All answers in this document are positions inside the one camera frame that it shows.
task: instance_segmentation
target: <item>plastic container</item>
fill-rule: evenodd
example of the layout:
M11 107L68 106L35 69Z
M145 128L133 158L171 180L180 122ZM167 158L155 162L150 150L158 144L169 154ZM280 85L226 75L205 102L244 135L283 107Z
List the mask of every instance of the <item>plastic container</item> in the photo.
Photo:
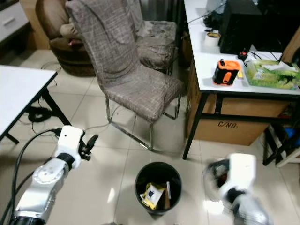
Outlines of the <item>plastic container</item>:
M152 210L142 203L140 194L146 191L146 185L150 182L165 184L170 182L170 208L164 210ZM181 178L171 165L163 162L153 162L144 166L135 179L135 195L139 203L152 215L161 216L171 210L179 201L181 196Z

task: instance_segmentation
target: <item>brown armchair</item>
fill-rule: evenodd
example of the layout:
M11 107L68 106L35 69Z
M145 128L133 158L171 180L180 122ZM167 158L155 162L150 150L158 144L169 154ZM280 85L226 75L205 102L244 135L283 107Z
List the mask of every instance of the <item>brown armchair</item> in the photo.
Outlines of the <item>brown armchair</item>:
M60 27L69 23L65 3L67 0L37 0L37 18L49 38L49 45L61 67L76 76L95 75L84 46L70 47L69 40L60 34Z

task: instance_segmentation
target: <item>chair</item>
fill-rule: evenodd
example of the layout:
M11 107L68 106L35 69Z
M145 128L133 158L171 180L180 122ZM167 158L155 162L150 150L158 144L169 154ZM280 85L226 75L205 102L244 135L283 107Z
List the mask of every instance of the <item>chair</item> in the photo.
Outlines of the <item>chair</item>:
M120 0L73 0L66 3L69 15L83 37L84 45L105 93L108 121L117 129L153 149L153 123L169 103L178 98L178 117L183 83L140 63L133 33ZM109 99L149 122L150 146L114 123Z
M65 3L67 0L37 0L37 18L49 38L49 45L61 67L76 76L94 76L90 58L83 46L74 48L60 35L60 27L69 23Z
M176 23L145 21L139 0L123 0L129 22L134 23L136 45L141 63L168 74L175 53Z

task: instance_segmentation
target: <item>gray plaid chair cover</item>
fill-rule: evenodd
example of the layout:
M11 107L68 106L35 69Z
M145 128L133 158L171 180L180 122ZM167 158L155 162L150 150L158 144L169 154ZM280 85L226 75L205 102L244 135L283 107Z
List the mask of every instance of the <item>gray plaid chair cover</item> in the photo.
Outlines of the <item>gray plaid chair cover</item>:
M183 83L142 65L120 0L73 0L67 11L83 37L101 90L154 123L183 91Z
M126 14L136 36L137 52L143 65L166 71L172 63L176 23L143 21L139 0L123 0Z

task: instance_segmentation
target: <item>drawer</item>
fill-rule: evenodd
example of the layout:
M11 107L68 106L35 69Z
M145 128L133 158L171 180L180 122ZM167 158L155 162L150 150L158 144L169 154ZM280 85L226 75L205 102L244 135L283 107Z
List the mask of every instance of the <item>drawer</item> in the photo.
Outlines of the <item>drawer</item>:
M0 42L26 23L28 19L19 2L0 11Z

